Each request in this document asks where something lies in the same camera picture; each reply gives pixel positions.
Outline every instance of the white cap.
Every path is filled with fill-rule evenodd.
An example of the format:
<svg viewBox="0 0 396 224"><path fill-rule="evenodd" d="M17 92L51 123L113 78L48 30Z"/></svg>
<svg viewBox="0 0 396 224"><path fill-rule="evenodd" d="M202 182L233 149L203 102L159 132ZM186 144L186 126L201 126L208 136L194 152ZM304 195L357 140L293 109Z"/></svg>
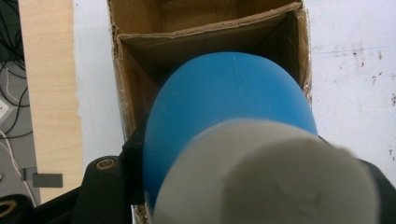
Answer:
<svg viewBox="0 0 396 224"><path fill-rule="evenodd" d="M375 224L367 171L311 133L262 120L195 137L160 189L154 224Z"/></svg>

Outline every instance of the cardboard box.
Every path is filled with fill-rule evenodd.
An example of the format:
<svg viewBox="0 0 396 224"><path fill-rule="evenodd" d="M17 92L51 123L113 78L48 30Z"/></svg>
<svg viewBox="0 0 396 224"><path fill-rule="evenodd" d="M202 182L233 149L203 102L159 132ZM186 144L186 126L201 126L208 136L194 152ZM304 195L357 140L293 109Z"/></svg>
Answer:
<svg viewBox="0 0 396 224"><path fill-rule="evenodd" d="M292 0L109 0L125 136L186 61L217 51L266 57L310 87L307 19Z"/></svg>

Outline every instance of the blue balloon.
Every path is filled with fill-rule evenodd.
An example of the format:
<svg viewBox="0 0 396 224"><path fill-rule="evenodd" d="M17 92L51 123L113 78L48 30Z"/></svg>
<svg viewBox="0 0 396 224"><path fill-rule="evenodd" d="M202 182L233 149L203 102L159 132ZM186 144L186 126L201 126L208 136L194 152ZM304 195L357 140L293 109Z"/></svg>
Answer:
<svg viewBox="0 0 396 224"><path fill-rule="evenodd" d="M152 211L183 148L198 133L230 119L278 121L317 135L302 90L279 65L237 52L195 58L170 76L148 118L143 178Z"/></svg>

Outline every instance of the light wood surface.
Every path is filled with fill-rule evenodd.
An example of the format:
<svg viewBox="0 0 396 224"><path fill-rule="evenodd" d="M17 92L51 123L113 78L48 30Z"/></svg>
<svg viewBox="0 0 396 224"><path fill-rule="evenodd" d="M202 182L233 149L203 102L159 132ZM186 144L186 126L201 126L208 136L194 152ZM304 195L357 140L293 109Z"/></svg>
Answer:
<svg viewBox="0 0 396 224"><path fill-rule="evenodd" d="M79 186L83 176L73 1L19 3L37 169L64 175L62 189L40 189L44 203Z"/></svg>

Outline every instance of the white wall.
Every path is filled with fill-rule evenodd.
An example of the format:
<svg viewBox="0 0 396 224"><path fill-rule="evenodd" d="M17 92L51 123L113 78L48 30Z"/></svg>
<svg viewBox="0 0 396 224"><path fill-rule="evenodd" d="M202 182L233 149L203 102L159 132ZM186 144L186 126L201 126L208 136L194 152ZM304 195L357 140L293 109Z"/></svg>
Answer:
<svg viewBox="0 0 396 224"><path fill-rule="evenodd" d="M124 143L107 1L74 0L74 32L85 171L99 157L120 155Z"/></svg>
<svg viewBox="0 0 396 224"><path fill-rule="evenodd" d="M319 134L396 185L396 3L305 0ZM74 0L84 167L123 143L106 0Z"/></svg>
<svg viewBox="0 0 396 224"><path fill-rule="evenodd" d="M318 132L396 186L396 2L305 0Z"/></svg>

